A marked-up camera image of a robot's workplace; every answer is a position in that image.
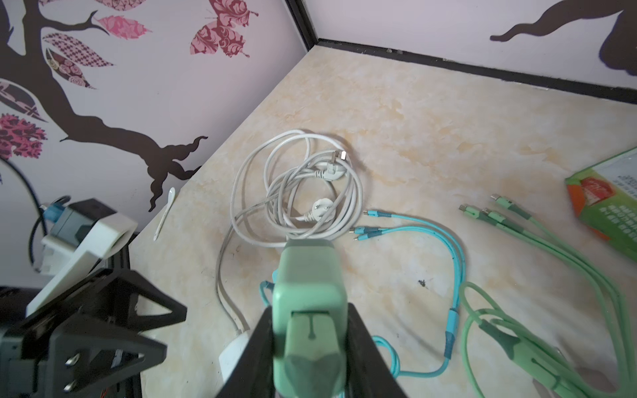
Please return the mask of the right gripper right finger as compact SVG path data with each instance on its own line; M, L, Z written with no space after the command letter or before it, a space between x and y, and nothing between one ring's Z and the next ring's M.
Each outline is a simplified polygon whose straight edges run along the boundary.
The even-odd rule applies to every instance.
M403 389L391 375L353 303L348 304L345 348L347 358L346 397L406 397Z

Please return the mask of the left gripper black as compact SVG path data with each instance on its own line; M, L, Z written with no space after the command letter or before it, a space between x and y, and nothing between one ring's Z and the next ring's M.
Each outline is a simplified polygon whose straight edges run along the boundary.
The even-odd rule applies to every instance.
M187 318L186 306L133 270L89 275L64 323L63 295L27 314L38 293L1 288L2 397L97 397L166 359L166 345L136 332ZM164 312L142 314L142 300Z

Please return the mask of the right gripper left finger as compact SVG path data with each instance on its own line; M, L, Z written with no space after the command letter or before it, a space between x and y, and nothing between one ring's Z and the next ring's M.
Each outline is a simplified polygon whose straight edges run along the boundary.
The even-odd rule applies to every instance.
M267 307L217 398L275 397L272 307Z

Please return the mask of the light green charger plug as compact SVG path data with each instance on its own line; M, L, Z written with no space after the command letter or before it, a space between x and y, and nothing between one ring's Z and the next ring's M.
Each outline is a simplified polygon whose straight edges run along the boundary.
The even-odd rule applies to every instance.
M283 397L335 397L347 378L348 296L328 240L291 240L272 302L275 389Z

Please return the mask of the purple power strip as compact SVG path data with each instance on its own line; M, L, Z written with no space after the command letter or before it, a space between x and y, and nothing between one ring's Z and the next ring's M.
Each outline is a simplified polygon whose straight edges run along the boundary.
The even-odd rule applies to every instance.
M250 340L251 331L241 333L238 337L232 340L226 348L223 349L219 355L219 366L222 374L222 381L226 383L232 375L237 363L239 362L242 353L246 349Z

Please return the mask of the green snack packet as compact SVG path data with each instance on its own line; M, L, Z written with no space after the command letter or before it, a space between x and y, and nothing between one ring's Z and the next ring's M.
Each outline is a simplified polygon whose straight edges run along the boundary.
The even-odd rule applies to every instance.
M636 149L565 180L576 218L622 255L636 260Z

